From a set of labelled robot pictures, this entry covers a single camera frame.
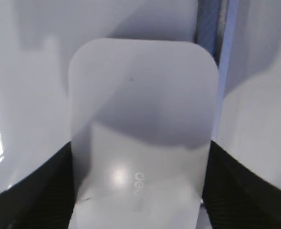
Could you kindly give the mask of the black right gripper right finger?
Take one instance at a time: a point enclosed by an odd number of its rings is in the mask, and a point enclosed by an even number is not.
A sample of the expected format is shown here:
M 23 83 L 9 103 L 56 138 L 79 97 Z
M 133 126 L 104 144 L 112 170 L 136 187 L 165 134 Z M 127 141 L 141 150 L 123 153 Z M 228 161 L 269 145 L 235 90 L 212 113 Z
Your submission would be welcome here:
M 214 141 L 202 198 L 214 229 L 281 229 L 281 189 L 247 169 Z

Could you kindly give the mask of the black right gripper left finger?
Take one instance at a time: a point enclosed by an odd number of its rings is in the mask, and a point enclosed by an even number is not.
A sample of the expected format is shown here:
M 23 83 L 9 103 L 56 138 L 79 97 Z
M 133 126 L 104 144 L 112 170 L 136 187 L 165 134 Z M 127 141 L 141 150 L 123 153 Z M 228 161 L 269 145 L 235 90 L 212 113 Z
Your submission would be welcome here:
M 66 229 L 75 205 L 71 144 L 0 193 L 0 229 Z

